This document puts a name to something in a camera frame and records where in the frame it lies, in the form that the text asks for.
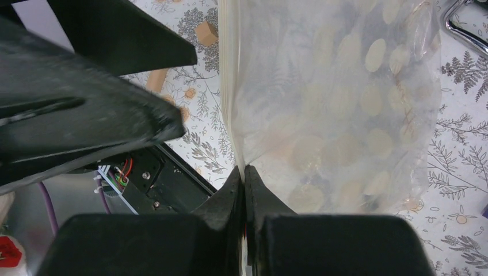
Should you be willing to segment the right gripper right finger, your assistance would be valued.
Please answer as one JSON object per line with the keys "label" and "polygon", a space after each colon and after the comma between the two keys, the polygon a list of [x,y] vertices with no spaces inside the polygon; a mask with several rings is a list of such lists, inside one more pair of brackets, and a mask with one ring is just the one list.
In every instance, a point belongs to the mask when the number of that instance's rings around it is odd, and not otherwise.
{"label": "right gripper right finger", "polygon": [[384,215],[297,214],[245,168],[254,275],[433,275],[418,235]]}

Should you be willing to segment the clear zip top bag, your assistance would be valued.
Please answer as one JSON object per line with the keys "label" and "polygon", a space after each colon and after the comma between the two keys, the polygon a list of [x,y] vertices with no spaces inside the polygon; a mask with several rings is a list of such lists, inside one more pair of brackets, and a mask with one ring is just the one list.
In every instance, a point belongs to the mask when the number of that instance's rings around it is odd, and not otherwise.
{"label": "clear zip top bag", "polygon": [[416,206],[440,104],[435,1],[219,1],[221,104],[253,166],[298,213]]}

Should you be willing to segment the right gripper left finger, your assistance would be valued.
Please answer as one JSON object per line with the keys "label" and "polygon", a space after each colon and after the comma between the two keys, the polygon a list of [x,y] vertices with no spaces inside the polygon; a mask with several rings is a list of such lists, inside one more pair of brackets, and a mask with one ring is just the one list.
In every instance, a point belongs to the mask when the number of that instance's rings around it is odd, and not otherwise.
{"label": "right gripper left finger", "polygon": [[38,275],[239,275],[243,189],[237,169],[190,213],[79,214]]}

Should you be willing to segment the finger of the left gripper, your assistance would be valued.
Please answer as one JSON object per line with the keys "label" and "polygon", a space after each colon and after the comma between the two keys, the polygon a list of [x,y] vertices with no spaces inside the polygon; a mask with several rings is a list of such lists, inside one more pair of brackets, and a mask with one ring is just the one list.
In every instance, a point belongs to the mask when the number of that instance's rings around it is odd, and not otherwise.
{"label": "finger of the left gripper", "polygon": [[130,1],[49,1],[75,53],[115,75],[197,64],[195,46]]}
{"label": "finger of the left gripper", "polygon": [[1,193],[185,133],[179,108],[1,19]]}

